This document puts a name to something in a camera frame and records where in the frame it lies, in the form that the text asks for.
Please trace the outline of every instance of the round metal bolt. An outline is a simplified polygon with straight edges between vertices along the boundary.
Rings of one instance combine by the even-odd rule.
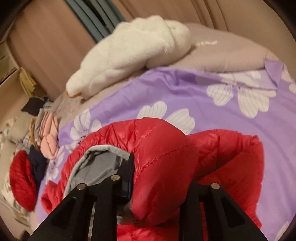
[[[80,184],[77,185],[78,190],[83,190],[85,188],[86,188],[86,185],[84,183],[80,183]]]
[[[119,175],[116,175],[116,174],[115,174],[115,175],[112,175],[112,176],[111,176],[111,180],[112,180],[112,181],[117,181],[117,180],[119,180],[119,179],[120,179],[120,176],[119,176]]]
[[[212,183],[211,184],[211,187],[213,188],[213,189],[219,189],[220,188],[220,185],[218,184],[218,183]]]

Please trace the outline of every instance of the navy blue garment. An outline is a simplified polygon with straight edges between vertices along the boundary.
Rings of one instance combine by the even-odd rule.
[[[32,175],[36,183],[36,188],[38,192],[40,183],[44,178],[47,166],[47,159],[43,156],[43,154],[40,151],[36,150],[33,145],[30,147],[28,158],[30,163],[32,164]]]

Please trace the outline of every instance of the purple blanket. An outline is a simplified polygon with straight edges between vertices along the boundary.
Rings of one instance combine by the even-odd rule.
[[[277,240],[296,213],[296,84],[283,63],[266,61],[265,67],[231,74],[157,68],[87,109],[59,131],[58,156],[40,186],[38,223],[47,216],[40,202],[46,182],[58,182],[85,136],[112,122],[155,117],[185,134],[228,129],[259,136],[265,168],[257,216],[268,240]]]

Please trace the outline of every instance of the white plush toy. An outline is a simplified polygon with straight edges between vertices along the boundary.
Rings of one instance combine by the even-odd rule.
[[[96,44],[66,84],[67,94],[88,99],[112,84],[147,67],[169,65],[191,48],[189,29],[160,16],[122,22]]]

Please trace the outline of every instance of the red puffer jacket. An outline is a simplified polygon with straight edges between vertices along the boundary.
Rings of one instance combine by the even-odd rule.
[[[113,145],[135,155],[132,212],[140,226],[118,226],[118,240],[177,240],[166,222],[184,202],[190,182],[219,183],[258,227],[256,204],[263,177],[263,147],[256,136],[211,130],[184,135],[161,119],[110,124],[88,135],[68,156],[58,184],[49,182],[42,204],[51,212],[62,200],[71,170],[94,145]]]

